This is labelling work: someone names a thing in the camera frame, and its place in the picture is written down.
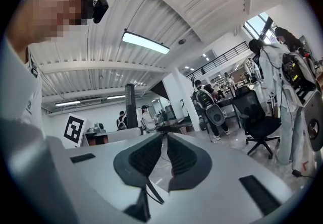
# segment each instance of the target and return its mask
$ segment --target ceiling light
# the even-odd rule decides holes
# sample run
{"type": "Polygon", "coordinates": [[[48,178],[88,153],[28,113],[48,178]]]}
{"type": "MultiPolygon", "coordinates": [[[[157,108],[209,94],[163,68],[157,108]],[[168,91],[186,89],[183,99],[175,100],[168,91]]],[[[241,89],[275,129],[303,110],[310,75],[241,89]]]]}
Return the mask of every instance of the ceiling light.
{"type": "Polygon", "coordinates": [[[55,104],[55,106],[75,105],[75,104],[79,104],[79,103],[81,103],[81,101],[70,101],[70,102],[58,103],[58,104],[55,104]]]}
{"type": "Polygon", "coordinates": [[[136,44],[139,46],[143,46],[152,50],[155,50],[157,52],[161,52],[163,54],[166,54],[170,51],[170,49],[162,44],[159,44],[155,41],[152,41],[148,38],[145,38],[143,36],[133,34],[131,32],[125,31],[122,36],[122,41],[136,44]]]}
{"type": "Polygon", "coordinates": [[[122,98],[122,97],[126,97],[126,95],[107,97],[107,99],[115,99],[115,98],[122,98]]]}

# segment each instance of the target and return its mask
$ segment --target sneaker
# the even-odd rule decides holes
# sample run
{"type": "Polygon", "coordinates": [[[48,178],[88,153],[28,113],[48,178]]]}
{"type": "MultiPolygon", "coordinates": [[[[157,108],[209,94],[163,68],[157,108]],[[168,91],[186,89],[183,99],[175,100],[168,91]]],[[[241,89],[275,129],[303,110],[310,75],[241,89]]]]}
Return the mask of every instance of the sneaker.
{"type": "Polygon", "coordinates": [[[213,138],[216,139],[217,141],[221,140],[220,136],[213,135],[213,138]]]}

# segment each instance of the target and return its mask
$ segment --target black padded cushion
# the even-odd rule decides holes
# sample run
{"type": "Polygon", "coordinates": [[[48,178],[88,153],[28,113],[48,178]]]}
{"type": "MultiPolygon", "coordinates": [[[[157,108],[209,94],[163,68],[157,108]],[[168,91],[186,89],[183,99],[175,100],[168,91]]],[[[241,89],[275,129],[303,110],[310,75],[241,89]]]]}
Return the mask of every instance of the black padded cushion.
{"type": "Polygon", "coordinates": [[[264,138],[272,134],[281,125],[280,118],[264,117],[258,123],[248,128],[249,134],[254,138],[264,138]]]}

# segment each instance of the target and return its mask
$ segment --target white shirt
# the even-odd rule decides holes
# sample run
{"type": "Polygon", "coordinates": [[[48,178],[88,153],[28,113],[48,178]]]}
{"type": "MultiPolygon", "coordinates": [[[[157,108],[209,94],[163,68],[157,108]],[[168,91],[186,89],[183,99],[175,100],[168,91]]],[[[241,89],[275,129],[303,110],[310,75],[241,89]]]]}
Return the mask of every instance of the white shirt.
{"type": "Polygon", "coordinates": [[[41,77],[38,74],[35,78],[28,68],[4,38],[0,53],[0,117],[21,120],[43,131],[41,77]]]}
{"type": "Polygon", "coordinates": [[[298,108],[298,105],[296,105],[290,100],[286,100],[285,94],[284,92],[282,92],[282,79],[279,76],[280,70],[275,68],[280,68],[282,66],[283,54],[290,53],[290,51],[284,45],[281,44],[275,44],[274,46],[275,47],[263,47],[263,50],[268,54],[268,56],[263,50],[261,50],[260,52],[259,64],[263,72],[263,82],[265,87],[268,89],[269,94],[272,93],[273,95],[277,96],[278,106],[282,104],[282,106],[285,107],[287,111],[290,110],[291,112],[294,112],[298,108]]]}
{"type": "Polygon", "coordinates": [[[142,114],[142,120],[148,130],[154,130],[156,128],[155,119],[151,118],[150,113],[144,112],[142,114]]]}
{"type": "MultiPolygon", "coordinates": [[[[30,61],[30,55],[29,62],[25,64],[26,69],[28,70],[29,74],[31,74],[31,61],[30,61]]],[[[39,129],[43,130],[42,125],[42,116],[41,116],[41,90],[42,90],[42,81],[40,73],[38,72],[37,78],[32,75],[33,78],[37,81],[37,86],[33,94],[30,96],[27,105],[25,107],[25,110],[21,116],[21,120],[27,124],[34,125],[38,127],[39,129]]]]}

